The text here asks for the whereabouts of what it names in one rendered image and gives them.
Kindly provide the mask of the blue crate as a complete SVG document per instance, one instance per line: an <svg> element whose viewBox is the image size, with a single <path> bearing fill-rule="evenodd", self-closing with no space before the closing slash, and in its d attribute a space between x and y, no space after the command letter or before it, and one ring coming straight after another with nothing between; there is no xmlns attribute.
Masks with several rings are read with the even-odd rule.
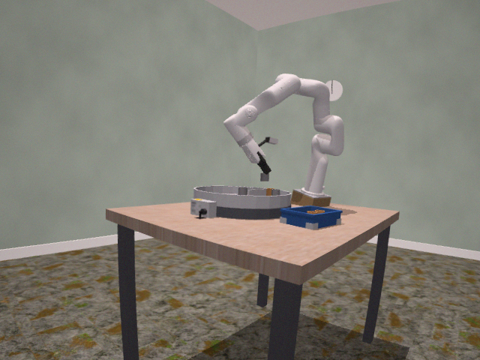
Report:
<svg viewBox="0 0 480 360"><path fill-rule="evenodd" d="M308 214L307 211L323 210L325 213ZM323 227L341 224L343 211L317 206L280 208L280 223L316 230Z"/></svg>

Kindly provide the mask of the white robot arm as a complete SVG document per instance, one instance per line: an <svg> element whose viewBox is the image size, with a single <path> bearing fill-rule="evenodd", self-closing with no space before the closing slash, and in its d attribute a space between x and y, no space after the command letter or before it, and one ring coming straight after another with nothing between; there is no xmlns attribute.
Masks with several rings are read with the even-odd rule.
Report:
<svg viewBox="0 0 480 360"><path fill-rule="evenodd" d="M275 107L293 93L314 98L314 129L324 133L317 134L312 139L307 179L305 186L301 189L303 193L322 197L328 166L327 155L339 156L344 150L344 123L340 117L330 115L330 92L325 83L298 78L293 74L281 74L273 86L240 108L235 115L224 122L224 125L238 145L243 146L254 138L245 125L253 122L257 115Z"/></svg>

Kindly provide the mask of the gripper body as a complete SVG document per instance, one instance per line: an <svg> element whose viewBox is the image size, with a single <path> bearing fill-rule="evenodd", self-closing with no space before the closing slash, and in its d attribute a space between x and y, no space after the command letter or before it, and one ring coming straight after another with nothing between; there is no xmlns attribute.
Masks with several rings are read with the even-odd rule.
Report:
<svg viewBox="0 0 480 360"><path fill-rule="evenodd" d="M265 156L261 148L254 141L254 138L245 145L240 146L240 148L243 149L244 153L247 155L252 164L258 164L260 162L260 157L257 152L259 152L262 156ZM264 158L266 158L266 156Z"/></svg>

